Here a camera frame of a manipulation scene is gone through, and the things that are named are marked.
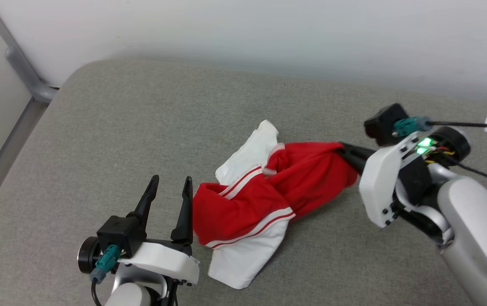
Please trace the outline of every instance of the sofa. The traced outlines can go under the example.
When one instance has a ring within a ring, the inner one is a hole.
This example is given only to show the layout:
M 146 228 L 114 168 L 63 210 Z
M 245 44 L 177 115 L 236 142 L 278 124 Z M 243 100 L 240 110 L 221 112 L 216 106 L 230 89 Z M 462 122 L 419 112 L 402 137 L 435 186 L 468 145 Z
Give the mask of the sofa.
M 85 65 L 60 88 L 0 188 L 0 305 L 93 305 L 77 267 L 80 244 L 109 216 L 131 211 L 154 174 L 148 237 L 166 239 L 186 176 L 194 191 L 215 181 L 262 120 L 281 142 L 376 148 L 363 122 L 395 102 L 439 120 L 487 115 L 487 101 L 321 79 L 150 59 Z M 487 172 L 487 133 L 465 132 L 473 142 L 465 162 Z M 400 219 L 384 229 L 368 220 L 357 184 L 292 222 L 246 289 L 209 278 L 212 251 L 197 240 L 193 252 L 200 280 L 180 287 L 181 306 L 472 305 L 424 234 Z M 103 304 L 112 285 L 111 275 L 97 287 Z

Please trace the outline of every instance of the green led light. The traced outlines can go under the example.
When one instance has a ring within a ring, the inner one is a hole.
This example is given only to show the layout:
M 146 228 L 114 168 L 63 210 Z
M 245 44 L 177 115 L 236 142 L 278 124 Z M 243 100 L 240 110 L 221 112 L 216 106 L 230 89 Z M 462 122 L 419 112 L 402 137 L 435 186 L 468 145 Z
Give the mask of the green led light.
M 430 138 L 425 138 L 423 139 L 420 143 L 418 143 L 418 149 L 417 149 L 417 154 L 423 154 L 425 153 L 428 149 L 425 147 L 430 147 L 433 143 L 433 140 Z

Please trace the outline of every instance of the gray cushion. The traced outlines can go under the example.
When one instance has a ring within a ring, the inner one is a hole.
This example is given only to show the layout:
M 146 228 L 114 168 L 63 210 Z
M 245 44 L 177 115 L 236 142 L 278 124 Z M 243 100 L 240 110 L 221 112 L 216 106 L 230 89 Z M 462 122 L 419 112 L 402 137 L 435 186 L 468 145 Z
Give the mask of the gray cushion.
M 362 122 L 393 102 L 438 119 L 481 122 L 487 114 L 485 101 L 364 85 L 152 60 L 84 66 L 60 89 L 0 189 L 0 305 L 91 306 L 77 250 L 110 215 L 133 209 L 153 174 L 160 186 L 148 235 L 168 238 L 185 177 L 194 178 L 194 190 L 214 181 L 262 120 L 281 142 L 374 147 Z M 487 172 L 487 133 L 468 134 L 467 164 Z M 432 242 L 401 220 L 374 226 L 356 186 L 292 223 L 247 289 L 210 279 L 211 251 L 195 243 L 194 252 L 200 283 L 179 289 L 181 306 L 471 304 Z M 112 279 L 98 286 L 102 302 Z

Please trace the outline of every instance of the cloth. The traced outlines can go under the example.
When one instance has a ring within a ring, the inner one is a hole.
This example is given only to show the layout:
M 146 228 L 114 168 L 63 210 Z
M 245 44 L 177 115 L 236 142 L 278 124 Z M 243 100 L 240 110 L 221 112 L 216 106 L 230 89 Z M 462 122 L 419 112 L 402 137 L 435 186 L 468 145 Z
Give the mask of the cloth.
M 268 183 L 288 202 L 297 217 L 333 199 L 356 182 L 356 171 L 336 153 L 341 143 L 288 143 L 272 152 L 265 173 Z
M 249 286 L 292 218 L 356 181 L 356 172 L 336 153 L 341 143 L 272 145 L 277 134 L 270 122 L 261 122 L 217 169 L 220 184 L 201 184 L 194 197 L 194 231 L 200 244 L 214 249 L 208 275 L 235 289 Z
M 249 286 L 295 217 L 260 166 L 231 186 L 201 184 L 193 207 L 198 241 L 214 250 L 208 275 L 235 289 Z
M 228 185 L 255 165 L 265 165 L 269 153 L 278 144 L 278 134 L 271 122 L 261 122 L 239 150 L 215 171 L 216 180 L 220 184 Z

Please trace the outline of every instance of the teal connector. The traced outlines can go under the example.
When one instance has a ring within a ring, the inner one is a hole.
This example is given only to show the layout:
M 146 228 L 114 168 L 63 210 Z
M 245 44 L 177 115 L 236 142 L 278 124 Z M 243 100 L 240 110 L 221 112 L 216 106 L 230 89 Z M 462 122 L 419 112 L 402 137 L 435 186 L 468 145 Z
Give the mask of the teal connector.
M 111 244 L 107 247 L 103 255 L 96 261 L 96 268 L 90 273 L 90 281 L 96 279 L 97 283 L 102 283 L 107 273 L 111 271 L 120 259 L 120 248 Z
M 395 136 L 408 136 L 413 132 L 422 130 L 426 132 L 430 130 L 432 126 L 428 125 L 427 122 L 430 120 L 428 117 L 414 116 L 399 120 L 395 123 Z

